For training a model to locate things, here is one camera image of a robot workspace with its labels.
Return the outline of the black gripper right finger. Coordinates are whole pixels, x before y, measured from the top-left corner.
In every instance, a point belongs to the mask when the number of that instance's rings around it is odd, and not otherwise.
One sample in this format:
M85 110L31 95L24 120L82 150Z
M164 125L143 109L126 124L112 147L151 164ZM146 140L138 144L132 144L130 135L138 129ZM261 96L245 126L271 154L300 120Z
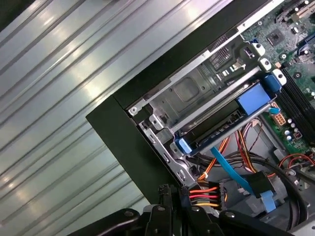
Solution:
M186 222L195 236L290 236L291 233L237 211L224 210L212 220L204 208L193 206L187 187L180 188Z

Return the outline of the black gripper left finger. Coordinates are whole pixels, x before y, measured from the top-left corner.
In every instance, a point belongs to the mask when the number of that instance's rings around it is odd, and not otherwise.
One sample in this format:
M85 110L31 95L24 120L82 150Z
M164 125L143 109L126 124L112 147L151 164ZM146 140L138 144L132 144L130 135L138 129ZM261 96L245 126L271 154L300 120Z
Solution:
M172 193L168 184L158 189L159 202L145 206L143 213L120 209L72 233L71 236L171 236Z

